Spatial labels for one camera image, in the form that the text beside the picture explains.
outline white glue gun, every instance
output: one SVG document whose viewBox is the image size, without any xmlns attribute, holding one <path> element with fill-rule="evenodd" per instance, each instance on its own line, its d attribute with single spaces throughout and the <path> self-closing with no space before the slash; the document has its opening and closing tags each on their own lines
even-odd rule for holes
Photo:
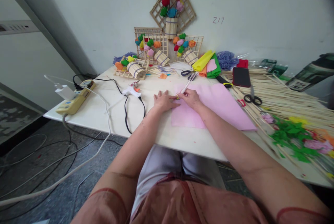
<svg viewBox="0 0 334 224">
<path fill-rule="evenodd" d="M 141 93 L 138 93 L 138 91 L 139 91 L 140 89 L 136 88 L 137 85 L 138 85 L 138 83 L 139 83 L 139 81 L 136 81 L 136 82 L 132 83 L 128 88 L 126 88 L 126 89 L 122 92 L 122 94 L 123 94 L 123 95 L 129 95 L 129 94 L 131 93 L 133 96 L 139 98 L 142 94 L 141 94 Z"/>
</svg>

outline smartphone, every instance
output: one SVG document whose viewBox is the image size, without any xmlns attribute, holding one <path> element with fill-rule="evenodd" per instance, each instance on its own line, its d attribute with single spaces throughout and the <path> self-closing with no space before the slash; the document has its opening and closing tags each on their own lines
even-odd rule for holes
<svg viewBox="0 0 334 224">
<path fill-rule="evenodd" d="M 248 68 L 233 68 L 233 84 L 235 86 L 251 87 Z"/>
</svg>

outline leg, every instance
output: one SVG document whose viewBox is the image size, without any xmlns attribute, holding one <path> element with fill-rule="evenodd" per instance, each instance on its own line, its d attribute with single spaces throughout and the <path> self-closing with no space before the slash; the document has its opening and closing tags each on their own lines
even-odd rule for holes
<svg viewBox="0 0 334 224">
<path fill-rule="evenodd" d="M 170 172 L 181 171 L 180 152 L 153 145 L 138 178 L 137 192 L 131 215 L 155 183 L 166 177 Z"/>
<path fill-rule="evenodd" d="M 183 153 L 182 166 L 186 175 L 199 179 L 210 186 L 226 189 L 214 160 Z"/>
</svg>

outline white table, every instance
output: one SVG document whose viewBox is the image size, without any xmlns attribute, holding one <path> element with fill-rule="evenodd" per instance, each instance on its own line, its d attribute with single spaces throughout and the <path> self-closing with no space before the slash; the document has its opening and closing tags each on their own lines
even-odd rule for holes
<svg viewBox="0 0 334 224">
<path fill-rule="evenodd" d="M 117 81 L 121 91 L 126 89 L 131 83 L 136 81 L 134 79 L 116 77 L 113 75 L 114 71 L 115 67 L 111 67 L 104 73 L 102 73 L 98 78 L 114 78 Z M 138 88 L 140 88 L 140 92 L 142 92 L 141 97 L 145 104 L 146 111 L 148 112 L 153 107 L 153 95 L 157 94 L 159 90 L 169 90 L 171 94 L 174 94 L 174 85 L 178 83 L 186 84 L 186 82 L 187 79 L 185 77 L 179 77 L 177 75 L 170 75 L 167 77 L 167 79 L 159 79 L 157 76 L 147 76 L 145 80 L 141 80 L 139 82 Z M 202 77 L 197 77 L 193 82 L 196 84 L 207 85 L 218 83 L 216 79 L 208 79 Z M 97 86 L 94 91 L 100 94 L 111 106 L 109 112 L 112 118 L 112 134 L 122 137 L 129 137 L 130 133 L 127 131 L 125 126 L 125 97 L 119 93 L 115 83 L 112 80 L 107 82 L 96 80 L 96 84 Z M 44 117 L 56 121 L 61 121 L 62 116 L 56 113 L 57 108 L 58 106 L 55 106 L 53 109 L 44 114 Z M 127 112 L 129 128 L 131 131 L 134 131 L 136 127 L 140 124 L 144 114 L 143 105 L 138 98 L 132 95 L 129 96 L 127 102 Z M 95 94 L 90 94 L 86 101 L 82 104 L 78 112 L 75 115 L 68 116 L 66 118 L 66 121 L 73 125 L 82 126 L 102 132 L 109 132 L 108 115 L 105 112 L 105 105 Z M 307 183 L 333 188 L 330 182 L 328 182 L 322 176 L 322 174 L 320 174 L 315 168 L 313 168 L 312 165 L 296 161 L 302 168 L 303 173 L 306 174 L 306 178 L 303 179 L 301 178 L 300 170 L 288 159 L 278 159 L 264 144 L 258 133 L 244 132 L 244 134 L 251 138 L 264 151 L 266 151 L 271 157 L 277 160 L 298 179 L 301 179 L 302 181 Z M 216 145 L 215 141 L 213 140 L 207 129 L 172 126 L 171 111 L 165 113 L 161 119 L 156 144 L 174 150 L 193 153 L 218 161 L 227 161 L 226 157 L 219 150 L 218 146 Z"/>
</svg>

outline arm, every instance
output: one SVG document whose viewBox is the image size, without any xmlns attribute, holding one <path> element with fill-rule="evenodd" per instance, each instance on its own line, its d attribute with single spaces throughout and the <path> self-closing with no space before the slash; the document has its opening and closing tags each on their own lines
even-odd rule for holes
<svg viewBox="0 0 334 224">
<path fill-rule="evenodd" d="M 126 210 L 131 212 L 140 171 L 157 136 L 163 112 L 179 106 L 168 91 L 154 95 L 154 106 L 125 142 L 115 159 L 97 182 L 90 194 L 102 188 L 112 188 L 122 197 Z"/>
<path fill-rule="evenodd" d="M 196 91 L 178 94 L 202 118 L 226 158 L 253 196 L 273 219 L 286 207 L 300 207 L 328 216 L 329 209 L 303 183 L 199 99 Z"/>
</svg>

